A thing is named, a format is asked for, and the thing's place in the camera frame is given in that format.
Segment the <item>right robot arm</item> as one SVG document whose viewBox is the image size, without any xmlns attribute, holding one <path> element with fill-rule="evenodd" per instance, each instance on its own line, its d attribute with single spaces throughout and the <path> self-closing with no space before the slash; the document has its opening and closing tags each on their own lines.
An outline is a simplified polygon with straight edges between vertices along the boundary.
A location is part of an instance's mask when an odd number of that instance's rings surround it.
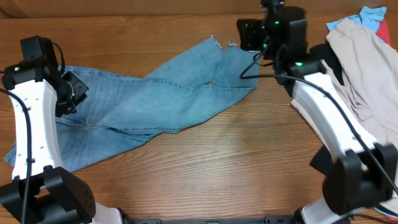
<svg viewBox="0 0 398 224">
<path fill-rule="evenodd" d="M 349 112 L 323 64 L 307 53 L 304 9 L 262 1 L 263 20 L 240 19 L 244 50 L 266 59 L 274 78 L 307 112 L 325 141 L 331 169 L 322 196 L 293 215 L 267 216 L 266 223 L 349 223 L 362 210 L 391 200 L 397 149 L 381 145 Z"/>
</svg>

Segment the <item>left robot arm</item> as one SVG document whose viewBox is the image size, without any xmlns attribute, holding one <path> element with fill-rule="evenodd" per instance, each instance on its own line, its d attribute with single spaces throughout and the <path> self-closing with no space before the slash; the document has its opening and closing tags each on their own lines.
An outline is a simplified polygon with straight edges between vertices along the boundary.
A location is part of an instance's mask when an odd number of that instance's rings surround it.
<svg viewBox="0 0 398 224">
<path fill-rule="evenodd" d="M 64 167 L 55 119 L 76 113 L 88 87 L 65 70 L 58 47 L 45 37 L 22 39 L 22 61 L 2 71 L 1 92 L 14 108 L 16 159 L 1 205 L 20 223 L 129 223 L 121 209 L 97 203 L 89 185 Z"/>
</svg>

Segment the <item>light blue denim jeans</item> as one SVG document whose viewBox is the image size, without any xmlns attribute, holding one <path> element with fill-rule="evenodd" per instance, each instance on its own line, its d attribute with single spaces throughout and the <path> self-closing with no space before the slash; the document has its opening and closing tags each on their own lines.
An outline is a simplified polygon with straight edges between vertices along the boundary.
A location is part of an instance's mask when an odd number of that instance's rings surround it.
<svg viewBox="0 0 398 224">
<path fill-rule="evenodd" d="M 74 114 L 55 119 L 66 170 L 142 146 L 161 133 L 203 123 L 257 87 L 254 53 L 206 39 L 144 78 L 66 66 L 88 86 Z M 5 160 L 14 167 L 16 142 Z"/>
</svg>

